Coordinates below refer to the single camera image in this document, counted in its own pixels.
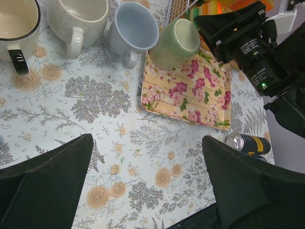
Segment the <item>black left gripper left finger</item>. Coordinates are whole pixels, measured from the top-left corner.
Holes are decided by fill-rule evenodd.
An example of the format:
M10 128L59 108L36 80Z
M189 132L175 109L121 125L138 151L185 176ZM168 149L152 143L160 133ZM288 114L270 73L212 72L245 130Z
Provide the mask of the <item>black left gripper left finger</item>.
M91 134L0 171L2 229L70 229L93 150Z

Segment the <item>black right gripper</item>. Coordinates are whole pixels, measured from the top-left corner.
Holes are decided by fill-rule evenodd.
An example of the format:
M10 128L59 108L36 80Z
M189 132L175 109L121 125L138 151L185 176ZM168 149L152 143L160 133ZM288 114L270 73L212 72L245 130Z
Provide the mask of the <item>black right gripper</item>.
M305 26L281 44L272 21L265 23L266 6L257 1L229 13L194 18L214 57L234 60L260 95L273 97L305 80Z

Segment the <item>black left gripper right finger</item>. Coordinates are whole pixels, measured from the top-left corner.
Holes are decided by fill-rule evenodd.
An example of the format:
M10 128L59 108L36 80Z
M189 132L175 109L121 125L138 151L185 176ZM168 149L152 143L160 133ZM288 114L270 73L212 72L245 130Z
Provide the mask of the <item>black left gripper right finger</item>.
M213 137L203 156L224 229L303 229L305 176L246 156Z

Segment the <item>green ceramic mug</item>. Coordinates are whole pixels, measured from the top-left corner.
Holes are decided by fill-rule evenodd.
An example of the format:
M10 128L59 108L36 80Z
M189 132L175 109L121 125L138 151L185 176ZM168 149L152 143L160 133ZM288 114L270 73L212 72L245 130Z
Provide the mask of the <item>green ceramic mug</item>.
M160 32L157 44L148 53L154 65L167 71L193 57L199 50L200 42L194 24L178 18Z

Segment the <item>grey ceramic mug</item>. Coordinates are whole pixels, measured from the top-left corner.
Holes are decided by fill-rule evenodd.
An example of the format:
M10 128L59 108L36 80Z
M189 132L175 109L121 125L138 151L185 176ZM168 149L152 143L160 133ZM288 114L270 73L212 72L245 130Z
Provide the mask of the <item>grey ceramic mug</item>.
M138 55L153 48L158 39L159 27L152 13L137 2L126 1L116 9L103 47L113 62L131 70Z

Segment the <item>speckled white ceramic mug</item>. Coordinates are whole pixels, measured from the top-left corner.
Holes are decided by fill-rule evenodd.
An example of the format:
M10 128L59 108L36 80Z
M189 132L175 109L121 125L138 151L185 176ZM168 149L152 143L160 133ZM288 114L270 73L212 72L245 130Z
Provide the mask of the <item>speckled white ceramic mug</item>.
M49 0L46 14L55 35L66 43L66 56L75 60L83 46L103 35L109 7L106 0Z

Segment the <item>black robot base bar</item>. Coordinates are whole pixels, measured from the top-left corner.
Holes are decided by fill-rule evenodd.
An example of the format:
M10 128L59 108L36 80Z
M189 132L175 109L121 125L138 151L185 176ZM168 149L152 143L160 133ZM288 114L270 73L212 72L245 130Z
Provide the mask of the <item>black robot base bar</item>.
M214 203L169 227L170 229L222 229L217 204Z

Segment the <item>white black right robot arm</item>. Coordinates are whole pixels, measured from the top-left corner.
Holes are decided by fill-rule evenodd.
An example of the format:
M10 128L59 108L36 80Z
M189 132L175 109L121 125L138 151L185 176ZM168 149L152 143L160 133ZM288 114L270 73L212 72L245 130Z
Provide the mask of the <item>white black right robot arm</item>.
M213 56L235 61L260 96L272 101L278 124L300 137L305 135L305 27L292 26L302 0L284 0L279 13L266 16L257 1L242 9L194 18Z

